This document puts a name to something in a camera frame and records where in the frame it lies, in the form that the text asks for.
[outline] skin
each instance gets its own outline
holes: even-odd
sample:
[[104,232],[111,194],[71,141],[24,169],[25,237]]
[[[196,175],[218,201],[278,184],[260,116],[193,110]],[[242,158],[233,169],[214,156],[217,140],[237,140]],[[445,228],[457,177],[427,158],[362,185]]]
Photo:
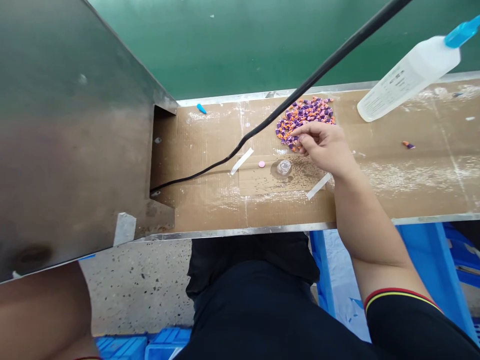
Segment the skin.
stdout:
[[375,290],[402,288],[432,299],[405,244],[375,196],[336,125],[310,122],[294,131],[299,152],[335,180],[336,224],[348,250],[361,299]]
[[[301,154],[333,175],[338,232],[350,253],[362,300],[383,288],[412,290],[431,299],[343,130],[310,122],[291,135],[299,136]],[[98,357],[91,321],[89,290],[78,262],[0,285],[2,359]]]

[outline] stainless steel panel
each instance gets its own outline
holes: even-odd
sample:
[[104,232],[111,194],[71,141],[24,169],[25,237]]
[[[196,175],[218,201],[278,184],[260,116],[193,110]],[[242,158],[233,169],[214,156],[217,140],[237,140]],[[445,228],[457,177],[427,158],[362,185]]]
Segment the stainless steel panel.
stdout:
[[171,228],[149,186],[154,106],[177,103],[93,8],[3,1],[0,49],[0,282],[111,247],[119,213]]

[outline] terrazzo floor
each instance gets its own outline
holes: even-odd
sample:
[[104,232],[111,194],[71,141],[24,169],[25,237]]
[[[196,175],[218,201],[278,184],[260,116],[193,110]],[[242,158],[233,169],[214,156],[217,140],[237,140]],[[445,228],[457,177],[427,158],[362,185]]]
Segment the terrazzo floor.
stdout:
[[92,333],[157,333],[193,325],[185,288],[192,242],[131,242],[80,262],[90,290]]

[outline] black cable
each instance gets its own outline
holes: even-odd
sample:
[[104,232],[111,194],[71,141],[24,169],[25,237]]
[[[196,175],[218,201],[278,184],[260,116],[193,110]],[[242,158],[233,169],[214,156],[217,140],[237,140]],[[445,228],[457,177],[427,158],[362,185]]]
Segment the black cable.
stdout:
[[291,104],[293,104],[299,97],[301,97],[308,89],[310,89],[317,81],[319,81],[328,71],[330,71],[335,65],[342,61],[353,49],[368,39],[373,33],[380,29],[386,22],[393,18],[400,10],[408,5],[412,0],[392,0],[385,5],[379,12],[377,12],[369,21],[367,21],[355,34],[353,34],[343,45],[337,49],[325,62],[302,84],[296,89],[284,102],[281,103],[260,125],[254,128],[241,138],[240,142],[235,149],[223,160],[220,160],[213,165],[210,165],[206,169],[197,172],[196,174],[188,177],[183,177],[177,180],[166,182],[162,185],[156,186],[150,189],[150,194],[156,191],[173,185],[181,183],[187,180],[194,179],[213,168],[225,164],[228,160],[233,158],[236,153],[240,151],[242,146],[248,139],[261,132],[268,125],[270,125],[278,116],[280,116]]

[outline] green backdrop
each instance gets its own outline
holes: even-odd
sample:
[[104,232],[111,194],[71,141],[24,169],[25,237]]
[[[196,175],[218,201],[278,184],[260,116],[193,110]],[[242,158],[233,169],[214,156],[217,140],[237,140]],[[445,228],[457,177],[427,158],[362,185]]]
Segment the green backdrop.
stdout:
[[[387,0],[90,2],[181,100],[296,88]],[[413,0],[318,85],[379,80],[418,42],[479,14],[478,0]],[[454,71],[479,68],[480,34]]]

